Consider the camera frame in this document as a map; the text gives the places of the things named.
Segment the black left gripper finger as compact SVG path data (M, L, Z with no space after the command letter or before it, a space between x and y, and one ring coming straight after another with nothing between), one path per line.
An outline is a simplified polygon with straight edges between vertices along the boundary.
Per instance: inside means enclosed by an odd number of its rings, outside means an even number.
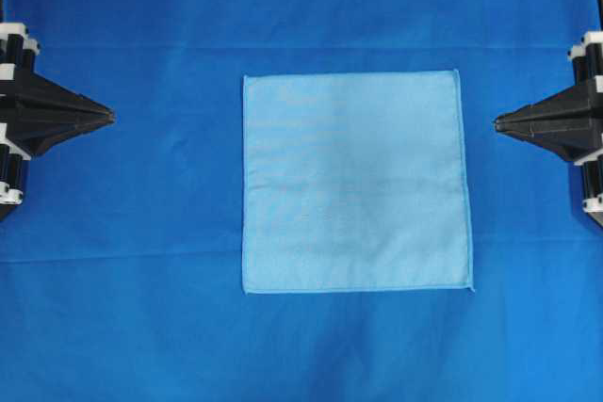
M114 117L108 107L30 72L16 72L11 80L2 80L1 93L33 105Z
M2 123L1 143L24 159L44 155L54 146L69 139L89 134L115 122L114 116L80 123L35 123L15 121Z

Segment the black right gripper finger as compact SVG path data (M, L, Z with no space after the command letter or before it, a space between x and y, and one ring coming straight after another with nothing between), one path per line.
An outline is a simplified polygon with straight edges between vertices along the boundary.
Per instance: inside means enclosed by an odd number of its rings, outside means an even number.
M511 123L495 130L555 153L566 162L602 149L602 128L594 123Z
M569 120L602 117L602 80L577 83L536 104L498 116L495 127L528 121Z

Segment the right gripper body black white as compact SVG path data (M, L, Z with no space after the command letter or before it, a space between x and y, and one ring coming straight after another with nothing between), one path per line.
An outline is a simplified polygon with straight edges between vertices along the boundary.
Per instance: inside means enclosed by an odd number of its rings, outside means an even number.
M576 84L587 82L593 89L593 106L587 114L594 127L594 144L575 163L582 180L581 208L598 227L602 227L602 32L591 31L568 52Z

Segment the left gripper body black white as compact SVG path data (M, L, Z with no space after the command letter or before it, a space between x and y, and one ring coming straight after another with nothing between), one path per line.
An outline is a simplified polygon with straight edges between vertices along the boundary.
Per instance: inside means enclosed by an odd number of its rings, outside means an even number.
M21 68L33 72L39 43L29 37L23 23L1 23L1 82L15 81ZM18 144L18 102L15 96L1 93L1 220L5 220L24 201L29 163L33 153Z

